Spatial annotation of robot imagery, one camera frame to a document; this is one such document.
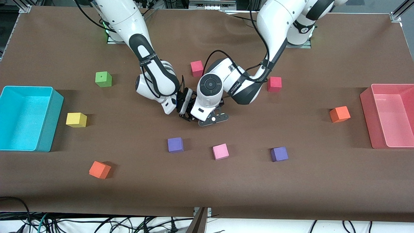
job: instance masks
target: teal cable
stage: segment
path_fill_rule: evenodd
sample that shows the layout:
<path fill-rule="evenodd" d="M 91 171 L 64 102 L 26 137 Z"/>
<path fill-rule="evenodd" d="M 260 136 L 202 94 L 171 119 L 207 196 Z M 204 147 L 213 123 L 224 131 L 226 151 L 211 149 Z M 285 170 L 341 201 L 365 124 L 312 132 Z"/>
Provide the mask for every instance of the teal cable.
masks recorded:
<path fill-rule="evenodd" d="M 48 213 L 46 213 L 45 215 L 43 215 L 42 219 L 39 222 L 39 228 L 37 228 L 37 233 L 40 233 L 40 228 L 42 227 L 42 223 L 45 220 L 46 215 L 48 215 Z"/>

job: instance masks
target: green cube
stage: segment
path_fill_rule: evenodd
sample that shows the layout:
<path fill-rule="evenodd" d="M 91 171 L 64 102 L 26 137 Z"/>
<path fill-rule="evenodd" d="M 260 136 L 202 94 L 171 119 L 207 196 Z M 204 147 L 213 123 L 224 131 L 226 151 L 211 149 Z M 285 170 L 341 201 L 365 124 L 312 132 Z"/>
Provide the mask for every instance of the green cube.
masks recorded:
<path fill-rule="evenodd" d="M 97 72 L 95 82 L 100 87 L 112 87 L 112 76 L 106 71 Z"/>

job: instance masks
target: rectangular bin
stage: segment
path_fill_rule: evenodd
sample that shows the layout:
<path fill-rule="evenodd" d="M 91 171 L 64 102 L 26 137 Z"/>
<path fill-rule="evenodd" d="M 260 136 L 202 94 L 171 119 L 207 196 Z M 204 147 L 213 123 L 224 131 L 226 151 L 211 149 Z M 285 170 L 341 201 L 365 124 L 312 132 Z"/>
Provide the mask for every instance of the rectangular bin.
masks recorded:
<path fill-rule="evenodd" d="M 49 152 L 62 104 L 63 96 L 52 87 L 4 87 L 0 150 Z"/>
<path fill-rule="evenodd" d="M 372 84 L 360 97 L 374 149 L 414 149 L 414 84 Z"/>

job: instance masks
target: orange cube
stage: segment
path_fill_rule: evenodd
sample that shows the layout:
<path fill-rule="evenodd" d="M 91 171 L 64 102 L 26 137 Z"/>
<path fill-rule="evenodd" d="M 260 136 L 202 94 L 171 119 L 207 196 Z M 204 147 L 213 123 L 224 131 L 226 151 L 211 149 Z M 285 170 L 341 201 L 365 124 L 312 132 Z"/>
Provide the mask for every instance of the orange cube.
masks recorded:
<path fill-rule="evenodd" d="M 93 175 L 94 177 L 99 179 L 105 179 L 110 169 L 111 166 L 95 161 L 92 164 L 91 169 L 89 170 L 89 175 Z"/>
<path fill-rule="evenodd" d="M 329 114 L 331 115 L 333 123 L 346 121 L 351 118 L 351 115 L 349 114 L 348 108 L 346 106 L 334 108 L 329 112 Z"/>

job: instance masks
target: purple cube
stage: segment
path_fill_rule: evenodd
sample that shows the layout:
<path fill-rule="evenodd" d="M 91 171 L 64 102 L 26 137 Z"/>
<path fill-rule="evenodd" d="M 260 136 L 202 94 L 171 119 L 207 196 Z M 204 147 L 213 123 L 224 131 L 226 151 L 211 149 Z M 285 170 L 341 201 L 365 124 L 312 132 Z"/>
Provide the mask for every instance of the purple cube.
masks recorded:
<path fill-rule="evenodd" d="M 287 160 L 289 158 L 287 156 L 286 147 L 273 148 L 270 153 L 272 154 L 272 161 L 273 162 L 283 161 L 283 160 Z"/>
<path fill-rule="evenodd" d="M 169 138 L 168 139 L 168 151 L 170 153 L 178 153 L 184 151 L 182 138 Z"/>

